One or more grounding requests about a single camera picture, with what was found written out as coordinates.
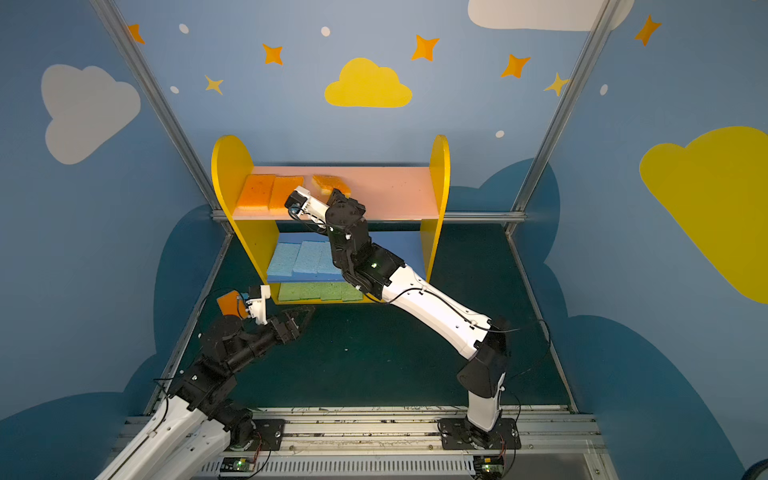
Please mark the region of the green sponge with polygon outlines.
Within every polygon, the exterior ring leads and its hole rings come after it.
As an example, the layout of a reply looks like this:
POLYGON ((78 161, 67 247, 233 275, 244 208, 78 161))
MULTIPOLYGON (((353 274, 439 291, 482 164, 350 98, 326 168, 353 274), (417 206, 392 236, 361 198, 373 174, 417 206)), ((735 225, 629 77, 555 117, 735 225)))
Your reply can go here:
POLYGON ((321 300, 325 284, 320 282, 307 282, 296 284, 297 295, 300 300, 321 300))
POLYGON ((363 293, 349 284, 341 285, 341 300, 343 302, 355 302, 363 299, 363 293))
POLYGON ((320 299, 322 301, 341 301, 346 284, 340 282, 323 282, 320 284, 320 299))
POLYGON ((278 301, 279 302, 295 302, 302 299, 302 284, 301 283, 281 283, 278 301))

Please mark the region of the blue sponge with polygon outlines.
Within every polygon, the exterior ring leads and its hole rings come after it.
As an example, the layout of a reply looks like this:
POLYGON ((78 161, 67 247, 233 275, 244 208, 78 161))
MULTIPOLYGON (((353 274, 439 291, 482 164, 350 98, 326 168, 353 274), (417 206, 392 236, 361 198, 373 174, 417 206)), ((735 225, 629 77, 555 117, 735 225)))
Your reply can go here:
POLYGON ((333 263, 332 249, 328 242, 320 243, 320 257, 317 266, 317 273, 320 275, 341 275, 341 270, 333 263))
POLYGON ((268 277, 291 277, 300 249, 300 243, 278 243, 267 269, 268 277))
POLYGON ((292 273, 296 275, 317 274, 327 249, 328 245, 324 242, 302 242, 292 267, 292 273))

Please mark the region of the orange sponge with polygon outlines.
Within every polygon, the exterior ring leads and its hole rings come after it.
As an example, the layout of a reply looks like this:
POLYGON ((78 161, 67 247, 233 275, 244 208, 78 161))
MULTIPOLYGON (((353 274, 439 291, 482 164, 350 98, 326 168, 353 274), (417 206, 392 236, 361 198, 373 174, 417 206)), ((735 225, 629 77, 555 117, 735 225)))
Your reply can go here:
POLYGON ((297 187, 304 184, 303 176, 276 176, 273 182, 268 210, 278 214, 285 209, 285 202, 297 187))
POLYGON ((275 179, 276 176, 270 174, 247 176, 237 201, 237 207, 248 211, 268 211, 275 179))
POLYGON ((329 197, 334 190, 338 190, 346 197, 351 195, 350 187, 341 177, 332 175, 313 175, 312 182, 325 197, 329 197))
POLYGON ((224 316, 247 317, 247 308, 239 292, 232 290, 217 298, 217 304, 224 316))

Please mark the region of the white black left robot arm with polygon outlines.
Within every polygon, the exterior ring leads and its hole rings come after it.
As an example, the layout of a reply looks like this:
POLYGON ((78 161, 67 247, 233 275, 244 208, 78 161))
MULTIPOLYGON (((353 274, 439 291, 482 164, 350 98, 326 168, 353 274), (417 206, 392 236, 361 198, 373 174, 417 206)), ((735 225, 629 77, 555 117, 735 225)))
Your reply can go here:
POLYGON ((253 412, 234 403, 236 374, 271 348, 297 340, 315 308, 298 306, 249 330, 245 320, 219 317, 201 351, 165 390, 163 405, 98 475, 100 479, 191 479, 227 449, 275 449, 278 433, 259 431, 253 412))

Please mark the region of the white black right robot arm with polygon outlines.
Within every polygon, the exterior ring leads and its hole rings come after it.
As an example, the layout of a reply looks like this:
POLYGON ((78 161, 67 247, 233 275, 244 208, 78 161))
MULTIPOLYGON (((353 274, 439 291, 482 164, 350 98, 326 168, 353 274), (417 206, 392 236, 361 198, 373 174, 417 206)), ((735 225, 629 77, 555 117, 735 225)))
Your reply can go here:
POLYGON ((365 207, 335 189, 327 204, 304 207, 323 226, 333 264, 364 295, 411 314, 448 341, 467 360, 457 374, 468 392, 467 421, 490 432, 501 416, 500 396, 507 372, 506 336, 492 320, 439 291, 402 258, 375 243, 365 207))

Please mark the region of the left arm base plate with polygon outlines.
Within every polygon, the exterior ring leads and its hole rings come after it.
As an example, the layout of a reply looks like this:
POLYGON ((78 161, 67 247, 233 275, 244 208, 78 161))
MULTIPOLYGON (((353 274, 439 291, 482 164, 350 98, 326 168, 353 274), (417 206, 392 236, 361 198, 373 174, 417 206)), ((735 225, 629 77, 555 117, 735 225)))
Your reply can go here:
POLYGON ((240 422, 230 432, 233 451, 278 451, 286 422, 283 419, 250 419, 240 422))

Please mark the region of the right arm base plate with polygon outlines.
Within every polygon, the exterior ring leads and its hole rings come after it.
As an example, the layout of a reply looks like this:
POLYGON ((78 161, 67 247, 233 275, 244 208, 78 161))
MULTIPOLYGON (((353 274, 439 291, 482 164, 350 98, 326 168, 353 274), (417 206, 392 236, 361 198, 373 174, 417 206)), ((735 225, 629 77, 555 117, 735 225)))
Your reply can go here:
POLYGON ((466 418, 441 418, 437 429, 444 450, 518 450, 522 445, 513 418, 499 418, 488 432, 466 418))

